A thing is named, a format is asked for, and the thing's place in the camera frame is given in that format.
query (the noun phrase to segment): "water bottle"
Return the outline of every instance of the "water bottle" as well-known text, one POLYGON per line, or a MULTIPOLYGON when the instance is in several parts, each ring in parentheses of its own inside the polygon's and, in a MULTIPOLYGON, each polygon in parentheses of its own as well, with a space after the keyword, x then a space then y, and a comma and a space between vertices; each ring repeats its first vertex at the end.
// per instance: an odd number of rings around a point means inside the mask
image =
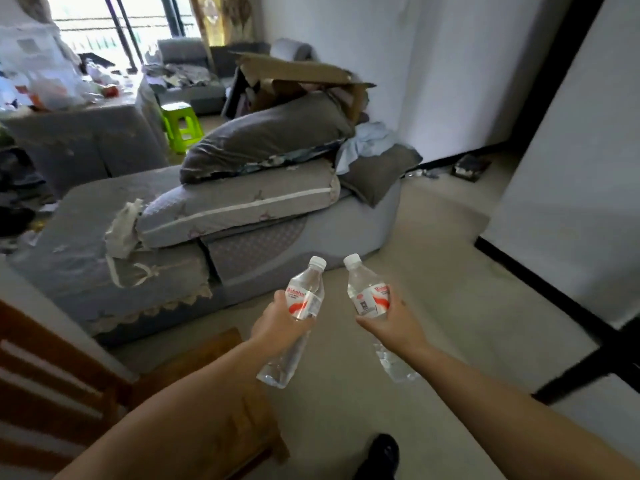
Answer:
MULTIPOLYGON (((347 293, 358 315, 375 320, 386 319, 389 308, 389 288, 382 279, 364 266, 360 256, 352 254, 344 259, 344 265, 349 271, 347 293)), ((393 352, 389 352, 378 339, 374 337, 373 347, 380 359, 382 368, 393 382, 406 382, 416 379, 419 374, 393 352)))
MULTIPOLYGON (((309 261, 309 267, 294 276, 289 282, 285 291, 287 306, 289 313, 298 320, 318 315, 320 305, 324 300, 322 273, 325 267, 326 261, 324 259, 313 256, 309 261)), ((309 333, 307 332, 297 339, 296 343, 280 357, 265 365, 258 373, 258 379, 270 386, 284 389, 298 367, 302 352, 307 345, 309 333)))

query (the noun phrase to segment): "bottle cap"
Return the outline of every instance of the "bottle cap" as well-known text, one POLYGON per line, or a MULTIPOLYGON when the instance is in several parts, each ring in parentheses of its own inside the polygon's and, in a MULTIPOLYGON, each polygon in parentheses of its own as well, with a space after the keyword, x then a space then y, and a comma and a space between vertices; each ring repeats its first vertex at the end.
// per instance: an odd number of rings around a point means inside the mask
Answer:
POLYGON ((326 267, 326 261, 324 259, 322 259, 321 257, 318 257, 318 256, 313 256, 309 260, 309 265, 311 265, 311 264, 313 264, 314 266, 318 266, 323 271, 324 271, 324 268, 326 267))
POLYGON ((358 254, 352 254, 350 256, 347 256, 344 259, 344 265, 347 266, 347 269, 351 269, 353 267, 356 267, 361 262, 362 262, 362 259, 360 259, 360 255, 358 255, 358 254))

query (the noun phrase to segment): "stool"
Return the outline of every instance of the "stool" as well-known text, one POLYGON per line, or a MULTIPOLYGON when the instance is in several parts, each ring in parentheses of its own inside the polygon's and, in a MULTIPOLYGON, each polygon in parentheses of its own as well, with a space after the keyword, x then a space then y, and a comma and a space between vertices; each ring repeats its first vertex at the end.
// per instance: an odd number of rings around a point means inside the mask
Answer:
POLYGON ((196 144, 204 136, 196 113, 193 112, 189 103, 164 104, 162 117, 169 138, 169 146, 176 153, 186 153, 187 147, 196 144), (180 120, 184 120, 187 128, 180 128, 180 120))

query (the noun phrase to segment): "bottle label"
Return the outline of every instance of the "bottle label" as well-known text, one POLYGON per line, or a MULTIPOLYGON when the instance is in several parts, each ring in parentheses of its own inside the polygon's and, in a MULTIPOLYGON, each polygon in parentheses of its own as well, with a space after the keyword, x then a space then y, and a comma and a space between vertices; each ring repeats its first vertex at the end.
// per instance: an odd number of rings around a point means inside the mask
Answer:
POLYGON ((377 317, 389 309, 389 287, 385 283, 370 286, 351 300, 358 315, 367 318, 377 317))
POLYGON ((285 294, 287 296, 289 313, 298 320, 304 320, 305 318, 316 317, 318 315, 322 300, 311 293, 311 291, 289 285, 287 286, 285 294))

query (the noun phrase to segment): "cardboard box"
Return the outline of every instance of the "cardboard box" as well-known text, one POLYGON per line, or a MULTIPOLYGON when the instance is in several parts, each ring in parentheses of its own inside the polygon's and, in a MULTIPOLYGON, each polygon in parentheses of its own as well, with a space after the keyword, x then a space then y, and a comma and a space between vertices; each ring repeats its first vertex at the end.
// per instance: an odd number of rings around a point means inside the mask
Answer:
POLYGON ((356 123, 366 103, 366 90, 376 87, 356 81, 345 69, 320 62, 288 62, 263 54, 242 53, 236 63, 251 87, 260 83, 250 112, 283 104, 319 88, 340 88, 334 94, 348 119, 356 123))

